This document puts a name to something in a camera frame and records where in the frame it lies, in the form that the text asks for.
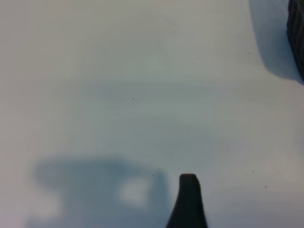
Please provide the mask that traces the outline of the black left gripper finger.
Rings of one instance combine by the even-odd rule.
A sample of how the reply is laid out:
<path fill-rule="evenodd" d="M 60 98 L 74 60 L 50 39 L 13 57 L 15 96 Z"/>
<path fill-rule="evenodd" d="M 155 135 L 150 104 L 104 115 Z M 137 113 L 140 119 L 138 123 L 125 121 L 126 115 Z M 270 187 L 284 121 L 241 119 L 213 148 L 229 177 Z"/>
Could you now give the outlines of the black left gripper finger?
<path fill-rule="evenodd" d="M 195 174 L 182 174 L 178 196 L 166 228 L 207 228 L 200 182 Z"/>

